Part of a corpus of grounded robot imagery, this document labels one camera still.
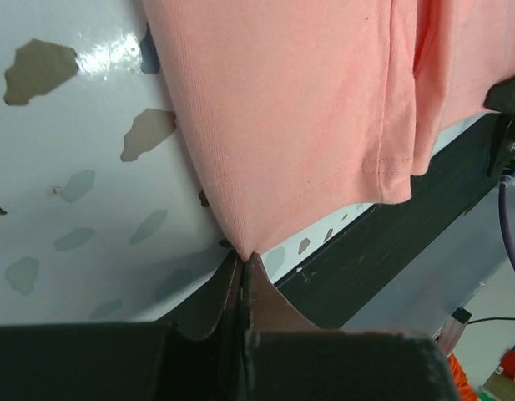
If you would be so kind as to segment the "salmon pink t shirt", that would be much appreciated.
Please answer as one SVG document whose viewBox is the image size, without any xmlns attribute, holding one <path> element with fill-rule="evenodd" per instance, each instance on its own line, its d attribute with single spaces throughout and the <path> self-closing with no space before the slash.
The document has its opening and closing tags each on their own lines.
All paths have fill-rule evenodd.
<svg viewBox="0 0 515 401">
<path fill-rule="evenodd" d="M 515 75 L 515 1 L 147 1 L 178 126 L 242 258 L 409 200 L 441 130 Z"/>
</svg>

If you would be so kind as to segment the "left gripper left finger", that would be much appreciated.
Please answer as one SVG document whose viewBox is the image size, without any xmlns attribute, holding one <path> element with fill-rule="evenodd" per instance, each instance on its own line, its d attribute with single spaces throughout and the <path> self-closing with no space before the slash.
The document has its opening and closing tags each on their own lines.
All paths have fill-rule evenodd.
<svg viewBox="0 0 515 401">
<path fill-rule="evenodd" d="M 166 325 L 159 400 L 236 400 L 243 263 L 229 251 L 212 277 L 159 321 Z"/>
</svg>

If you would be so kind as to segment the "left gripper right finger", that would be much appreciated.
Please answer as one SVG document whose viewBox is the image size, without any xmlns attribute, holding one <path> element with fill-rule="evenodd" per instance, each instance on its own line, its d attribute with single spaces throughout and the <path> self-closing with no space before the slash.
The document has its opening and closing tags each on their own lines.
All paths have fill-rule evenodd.
<svg viewBox="0 0 515 401">
<path fill-rule="evenodd" d="M 271 283 L 258 254 L 245 263 L 242 361 L 248 400 L 293 400 L 311 373 L 318 328 Z"/>
</svg>

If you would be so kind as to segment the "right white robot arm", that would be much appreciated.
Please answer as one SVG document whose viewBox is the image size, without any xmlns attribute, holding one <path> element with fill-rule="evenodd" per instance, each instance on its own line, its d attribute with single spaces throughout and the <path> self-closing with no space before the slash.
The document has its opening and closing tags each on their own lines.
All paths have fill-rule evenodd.
<svg viewBox="0 0 515 401">
<path fill-rule="evenodd" d="M 487 177 L 498 177 L 515 171 L 515 75 L 494 84 L 483 107 L 498 112 L 487 168 Z"/>
</svg>

